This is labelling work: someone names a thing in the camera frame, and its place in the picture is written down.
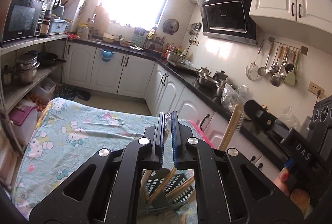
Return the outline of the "right hand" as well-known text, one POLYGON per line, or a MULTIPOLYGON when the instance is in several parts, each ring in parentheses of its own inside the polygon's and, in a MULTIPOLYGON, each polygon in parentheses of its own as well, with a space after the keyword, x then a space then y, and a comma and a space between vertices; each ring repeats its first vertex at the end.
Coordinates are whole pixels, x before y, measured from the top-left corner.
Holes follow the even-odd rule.
POLYGON ((283 168, 278 177, 274 180, 274 184, 297 205, 297 207, 305 213, 310 205, 310 196, 307 192, 300 189, 294 189, 290 192, 286 185, 286 180, 289 177, 289 171, 287 168, 283 168))

